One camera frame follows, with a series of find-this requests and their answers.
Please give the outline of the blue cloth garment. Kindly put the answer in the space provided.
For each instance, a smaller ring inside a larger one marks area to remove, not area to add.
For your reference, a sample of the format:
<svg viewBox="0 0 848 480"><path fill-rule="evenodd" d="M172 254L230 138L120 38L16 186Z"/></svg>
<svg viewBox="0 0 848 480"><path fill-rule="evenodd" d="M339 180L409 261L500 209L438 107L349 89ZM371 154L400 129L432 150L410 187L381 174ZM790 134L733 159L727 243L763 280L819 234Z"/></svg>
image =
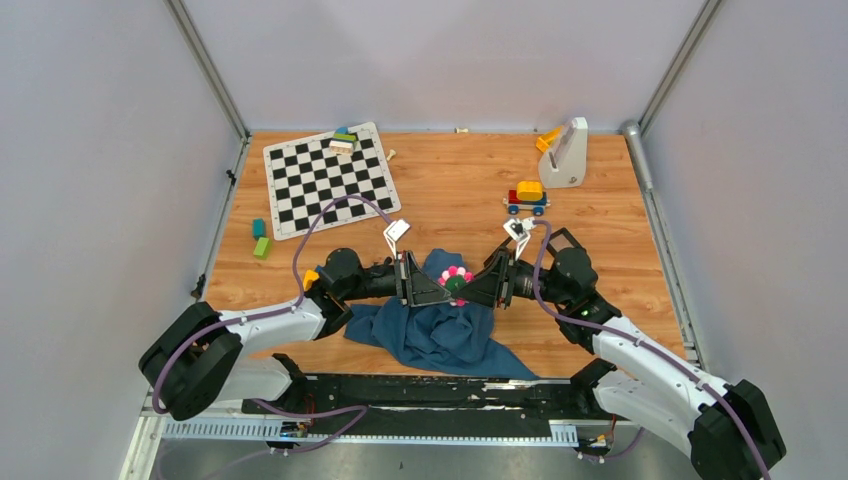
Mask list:
<svg viewBox="0 0 848 480"><path fill-rule="evenodd" d="M396 297L382 305L353 304L344 337L385 349L399 363L451 375L536 380L508 347L495 341L494 311L468 303L408 307Z"/></svg>

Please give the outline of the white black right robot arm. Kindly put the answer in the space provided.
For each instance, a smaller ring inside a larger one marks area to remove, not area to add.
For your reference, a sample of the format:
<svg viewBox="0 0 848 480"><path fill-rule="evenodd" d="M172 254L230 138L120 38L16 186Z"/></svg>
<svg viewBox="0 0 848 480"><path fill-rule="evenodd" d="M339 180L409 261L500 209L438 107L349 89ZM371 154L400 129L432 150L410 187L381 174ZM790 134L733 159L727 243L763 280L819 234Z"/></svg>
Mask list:
<svg viewBox="0 0 848 480"><path fill-rule="evenodd" d="M685 454L700 478L763 479L786 456L761 389L748 380L730 384L644 334L597 292L585 249L548 251L547 269L502 250L478 275L450 266L438 281L458 304L498 306L513 294L554 305L563 335L596 357L570 392L575 411L639 424Z"/></svg>

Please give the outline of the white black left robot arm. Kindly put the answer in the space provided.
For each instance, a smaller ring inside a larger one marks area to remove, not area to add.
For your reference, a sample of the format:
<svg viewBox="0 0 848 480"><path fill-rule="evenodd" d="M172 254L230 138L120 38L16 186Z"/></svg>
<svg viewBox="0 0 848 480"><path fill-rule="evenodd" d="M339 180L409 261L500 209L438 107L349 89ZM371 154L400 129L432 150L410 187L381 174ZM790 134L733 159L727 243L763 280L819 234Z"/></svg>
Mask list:
<svg viewBox="0 0 848 480"><path fill-rule="evenodd" d="M427 276L409 252L364 267L354 250L339 248L305 276L299 296L288 302L230 311L206 301L189 305L142 355L139 370L153 389L154 411L177 421L234 399L269 400L293 413L305 403L306 386L284 361L255 359L255 353L335 334L352 318L352 300L450 303L446 284Z"/></svg>

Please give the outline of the pink white flower brooch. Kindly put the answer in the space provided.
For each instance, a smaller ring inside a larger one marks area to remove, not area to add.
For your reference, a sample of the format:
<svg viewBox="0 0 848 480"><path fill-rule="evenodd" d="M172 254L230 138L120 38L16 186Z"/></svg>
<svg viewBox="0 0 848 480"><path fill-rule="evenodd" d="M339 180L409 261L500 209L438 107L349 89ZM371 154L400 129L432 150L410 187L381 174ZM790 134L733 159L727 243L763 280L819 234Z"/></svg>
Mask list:
<svg viewBox="0 0 848 480"><path fill-rule="evenodd" d="M474 279L474 274L464 266L449 266L443 270L438 283L446 290L456 293Z"/></svg>

